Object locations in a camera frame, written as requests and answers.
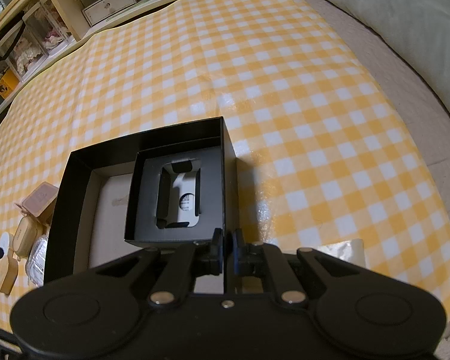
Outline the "small black insert box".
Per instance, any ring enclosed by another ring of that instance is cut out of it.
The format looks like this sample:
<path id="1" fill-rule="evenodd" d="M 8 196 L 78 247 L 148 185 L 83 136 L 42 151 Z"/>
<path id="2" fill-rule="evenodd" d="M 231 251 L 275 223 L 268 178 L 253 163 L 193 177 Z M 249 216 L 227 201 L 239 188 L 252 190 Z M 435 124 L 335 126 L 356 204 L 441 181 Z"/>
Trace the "small black insert box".
<path id="1" fill-rule="evenodd" d="M 225 229 L 223 155 L 218 145 L 168 145 L 136 156 L 124 238 L 173 249 Z"/>

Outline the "large black cardboard box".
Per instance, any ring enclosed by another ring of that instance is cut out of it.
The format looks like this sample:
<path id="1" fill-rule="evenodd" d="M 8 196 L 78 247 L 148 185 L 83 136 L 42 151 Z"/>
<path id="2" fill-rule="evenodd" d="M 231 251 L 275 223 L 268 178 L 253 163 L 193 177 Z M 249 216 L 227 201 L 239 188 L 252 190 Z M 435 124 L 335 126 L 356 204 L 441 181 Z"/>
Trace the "large black cardboard box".
<path id="1" fill-rule="evenodd" d="M 229 291 L 232 233 L 239 226 L 236 154 L 221 117 L 158 127 L 71 152 L 57 195 L 45 260 L 44 279 L 68 275 L 131 254 L 140 247 L 125 241 L 128 198 L 136 156 L 172 145 L 219 146 L 223 155 L 223 272 L 199 280 L 196 290 Z"/>

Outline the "clear plastic packet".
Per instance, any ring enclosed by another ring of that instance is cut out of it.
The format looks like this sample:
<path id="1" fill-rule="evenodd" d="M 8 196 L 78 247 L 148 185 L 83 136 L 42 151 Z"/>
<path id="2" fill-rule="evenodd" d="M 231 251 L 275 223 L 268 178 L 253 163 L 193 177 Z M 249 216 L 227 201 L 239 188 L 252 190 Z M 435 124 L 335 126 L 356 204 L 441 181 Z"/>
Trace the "clear plastic packet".
<path id="1" fill-rule="evenodd" d="M 44 285 L 44 269 L 46 252 L 48 246 L 48 236 L 40 236 L 31 248 L 31 252 L 26 260 L 26 275 L 35 286 Z"/>

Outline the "pink square compact case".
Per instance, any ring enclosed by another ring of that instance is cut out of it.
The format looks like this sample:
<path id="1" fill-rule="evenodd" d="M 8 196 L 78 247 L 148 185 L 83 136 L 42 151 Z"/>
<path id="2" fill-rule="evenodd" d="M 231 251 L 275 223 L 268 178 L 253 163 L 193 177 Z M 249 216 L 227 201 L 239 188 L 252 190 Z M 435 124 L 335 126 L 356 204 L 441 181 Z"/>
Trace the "pink square compact case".
<path id="1" fill-rule="evenodd" d="M 25 215 L 32 215 L 39 220 L 45 220 L 53 211 L 57 194 L 58 188 L 44 181 L 21 202 L 15 202 L 15 206 Z"/>

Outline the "beige oval compact case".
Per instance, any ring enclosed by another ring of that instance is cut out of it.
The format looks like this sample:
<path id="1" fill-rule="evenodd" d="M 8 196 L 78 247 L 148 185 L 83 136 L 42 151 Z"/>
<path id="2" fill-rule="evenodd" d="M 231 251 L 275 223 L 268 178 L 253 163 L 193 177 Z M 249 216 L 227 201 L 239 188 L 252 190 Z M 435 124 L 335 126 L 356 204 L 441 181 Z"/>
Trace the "beige oval compact case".
<path id="1" fill-rule="evenodd" d="M 33 244 L 43 234 L 43 229 L 43 225 L 34 217 L 22 217 L 13 236 L 13 252 L 19 258 L 27 258 Z"/>

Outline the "white round pad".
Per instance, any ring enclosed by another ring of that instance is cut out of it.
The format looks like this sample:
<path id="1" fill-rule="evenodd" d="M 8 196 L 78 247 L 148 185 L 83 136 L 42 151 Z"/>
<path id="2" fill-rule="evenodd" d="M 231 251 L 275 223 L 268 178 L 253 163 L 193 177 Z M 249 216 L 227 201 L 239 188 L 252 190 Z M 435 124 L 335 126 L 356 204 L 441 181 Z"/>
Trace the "white round pad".
<path id="1" fill-rule="evenodd" d="M 4 254 L 8 254 L 13 250 L 14 236 L 9 232 L 3 232 L 0 238 L 0 247 L 4 251 Z"/>

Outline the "yellow white checkered cloth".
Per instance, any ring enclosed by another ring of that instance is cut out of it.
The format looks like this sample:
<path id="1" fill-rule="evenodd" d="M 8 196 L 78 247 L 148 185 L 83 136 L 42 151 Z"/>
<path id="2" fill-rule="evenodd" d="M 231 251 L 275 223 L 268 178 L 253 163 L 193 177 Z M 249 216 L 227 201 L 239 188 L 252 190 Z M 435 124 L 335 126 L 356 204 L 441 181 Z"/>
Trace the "yellow white checkered cloth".
<path id="1" fill-rule="evenodd" d="M 450 220 L 412 136 L 307 2 L 179 0 L 91 37 L 15 97 L 0 126 L 0 236 L 59 185 L 73 150 L 223 116 L 241 227 L 292 250 L 361 239 L 368 268 L 450 318 Z"/>

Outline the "beige mattress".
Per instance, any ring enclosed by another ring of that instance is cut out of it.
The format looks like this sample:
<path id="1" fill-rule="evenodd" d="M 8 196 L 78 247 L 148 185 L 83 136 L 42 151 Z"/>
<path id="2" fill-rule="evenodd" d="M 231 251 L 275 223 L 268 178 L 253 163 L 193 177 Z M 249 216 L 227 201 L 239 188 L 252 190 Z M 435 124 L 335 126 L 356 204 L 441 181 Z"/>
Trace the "beige mattress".
<path id="1" fill-rule="evenodd" d="M 331 33 L 299 55 L 301 86 L 278 122 L 282 246 L 359 238 L 370 269 L 433 293 L 450 328 L 450 117 L 419 75 L 370 29 L 325 0 L 293 0 L 306 30 Z"/>

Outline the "white small drawer box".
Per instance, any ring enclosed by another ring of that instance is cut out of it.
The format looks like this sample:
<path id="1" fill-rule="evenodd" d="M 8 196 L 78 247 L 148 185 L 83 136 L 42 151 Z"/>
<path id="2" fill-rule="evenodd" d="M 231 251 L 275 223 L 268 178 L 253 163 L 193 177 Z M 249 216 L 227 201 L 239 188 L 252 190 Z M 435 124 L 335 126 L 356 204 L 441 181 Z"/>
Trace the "white small drawer box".
<path id="1" fill-rule="evenodd" d="M 84 8 L 82 13 L 88 24 L 93 26 L 135 3 L 137 0 L 97 0 Z"/>

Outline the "yellow package on shelf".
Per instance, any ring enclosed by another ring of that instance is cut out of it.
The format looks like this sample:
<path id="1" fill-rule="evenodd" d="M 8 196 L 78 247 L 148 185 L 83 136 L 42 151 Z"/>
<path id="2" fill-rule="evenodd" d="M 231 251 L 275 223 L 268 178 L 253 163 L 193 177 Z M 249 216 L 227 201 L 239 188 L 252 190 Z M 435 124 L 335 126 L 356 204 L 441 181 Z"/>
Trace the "yellow package on shelf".
<path id="1" fill-rule="evenodd" d="M 18 84 L 18 78 L 10 68 L 0 72 L 0 96 L 3 99 L 7 99 L 15 88 L 17 88 Z"/>

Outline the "clear storage bin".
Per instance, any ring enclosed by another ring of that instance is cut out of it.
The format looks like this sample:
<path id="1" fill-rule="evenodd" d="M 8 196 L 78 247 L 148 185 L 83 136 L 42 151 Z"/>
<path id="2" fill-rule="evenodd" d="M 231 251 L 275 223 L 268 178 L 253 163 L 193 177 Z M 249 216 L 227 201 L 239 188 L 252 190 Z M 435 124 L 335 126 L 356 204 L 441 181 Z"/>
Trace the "clear storage bin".
<path id="1" fill-rule="evenodd" d="M 39 0 L 26 9 L 24 32 L 13 48 L 10 62 L 23 80 L 47 57 L 55 55 L 72 41 L 71 31 L 52 0 Z"/>

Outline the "grey pillow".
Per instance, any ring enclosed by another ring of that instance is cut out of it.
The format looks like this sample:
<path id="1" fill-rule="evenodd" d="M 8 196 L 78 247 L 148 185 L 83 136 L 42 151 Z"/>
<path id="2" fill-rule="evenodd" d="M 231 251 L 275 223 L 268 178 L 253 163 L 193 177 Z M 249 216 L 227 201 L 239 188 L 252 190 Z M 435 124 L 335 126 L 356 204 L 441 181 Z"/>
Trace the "grey pillow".
<path id="1" fill-rule="evenodd" d="M 450 0 L 328 0 L 373 29 L 450 112 Z"/>

